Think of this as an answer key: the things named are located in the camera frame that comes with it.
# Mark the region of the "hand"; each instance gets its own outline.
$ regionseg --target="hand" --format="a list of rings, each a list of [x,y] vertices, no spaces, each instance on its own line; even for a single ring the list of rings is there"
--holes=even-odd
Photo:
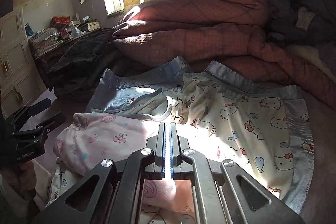
[[[33,162],[28,161],[19,165],[19,168],[21,171],[19,175],[8,169],[0,170],[0,174],[17,193],[34,189],[36,186],[36,174]]]

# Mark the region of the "cabinet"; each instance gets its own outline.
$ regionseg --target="cabinet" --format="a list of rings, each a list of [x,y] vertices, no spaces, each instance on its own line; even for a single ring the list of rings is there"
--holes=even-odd
[[[0,83],[4,119],[46,90],[29,49],[22,8],[0,18]]]

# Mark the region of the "pink garment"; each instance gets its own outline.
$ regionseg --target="pink garment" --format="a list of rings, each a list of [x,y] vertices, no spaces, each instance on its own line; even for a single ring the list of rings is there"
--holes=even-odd
[[[54,153],[74,171],[85,175],[103,159],[120,161],[146,146],[150,136],[157,135],[158,122],[141,121],[107,113],[74,114],[74,123],[63,130],[54,144]],[[188,136],[190,147],[208,159],[221,161],[213,142],[195,138],[197,129],[177,125],[181,136]],[[143,202],[174,212],[194,211],[190,181],[146,180]]]

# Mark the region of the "screw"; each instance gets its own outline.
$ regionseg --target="screw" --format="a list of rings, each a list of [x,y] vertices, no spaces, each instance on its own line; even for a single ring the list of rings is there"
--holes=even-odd
[[[191,156],[194,153],[195,153],[195,150],[193,150],[191,148],[186,148],[185,150],[183,150],[183,154],[187,155],[187,156]]]
[[[103,160],[101,162],[101,166],[103,166],[103,167],[110,167],[111,165],[112,165],[112,161],[109,160],[109,159]]]
[[[233,160],[225,159],[223,160],[223,164],[227,167],[232,167],[234,166],[235,162]]]
[[[151,153],[152,153],[152,150],[150,148],[144,148],[143,150],[141,150],[142,155],[149,155]]]

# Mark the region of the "cabinet handle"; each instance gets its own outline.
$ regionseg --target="cabinet handle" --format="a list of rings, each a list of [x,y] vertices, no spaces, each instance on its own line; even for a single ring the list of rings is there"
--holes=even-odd
[[[7,62],[7,60],[3,63],[3,66],[4,66],[4,68],[5,68],[5,71],[6,72],[8,72],[8,62]]]
[[[23,102],[23,97],[22,97],[21,93],[18,92],[18,91],[16,90],[15,87],[14,87],[14,92],[15,92],[16,98],[17,98],[20,102]]]

